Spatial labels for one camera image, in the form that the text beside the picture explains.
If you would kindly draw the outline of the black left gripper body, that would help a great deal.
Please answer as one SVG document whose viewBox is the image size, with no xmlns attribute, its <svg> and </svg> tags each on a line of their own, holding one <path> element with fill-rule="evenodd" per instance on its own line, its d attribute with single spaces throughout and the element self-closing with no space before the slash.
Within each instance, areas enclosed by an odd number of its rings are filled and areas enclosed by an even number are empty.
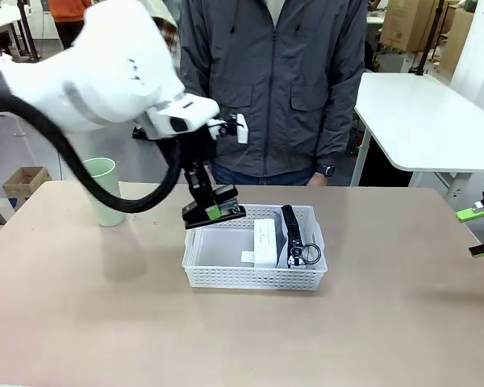
<svg viewBox="0 0 484 387">
<path fill-rule="evenodd" d="M 206 166 L 216 155 L 216 140 L 208 126 L 195 131 L 177 133 L 173 154 L 173 174 L 181 170 L 188 174 L 207 174 Z"/>
</svg>

